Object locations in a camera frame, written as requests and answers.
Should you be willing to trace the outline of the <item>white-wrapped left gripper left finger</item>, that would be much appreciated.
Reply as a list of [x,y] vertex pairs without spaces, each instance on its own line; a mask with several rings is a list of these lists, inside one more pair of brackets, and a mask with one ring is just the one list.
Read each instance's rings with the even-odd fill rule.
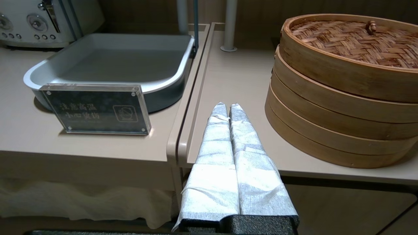
[[215,222],[239,212],[230,118],[226,105],[220,102],[207,120],[197,159],[182,190],[182,205],[173,230],[182,220]]

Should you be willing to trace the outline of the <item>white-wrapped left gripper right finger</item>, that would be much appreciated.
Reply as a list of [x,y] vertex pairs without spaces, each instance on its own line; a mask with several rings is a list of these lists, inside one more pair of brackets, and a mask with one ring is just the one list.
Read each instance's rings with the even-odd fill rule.
[[230,107],[230,132],[241,214],[296,217],[297,211],[276,165],[239,104]]

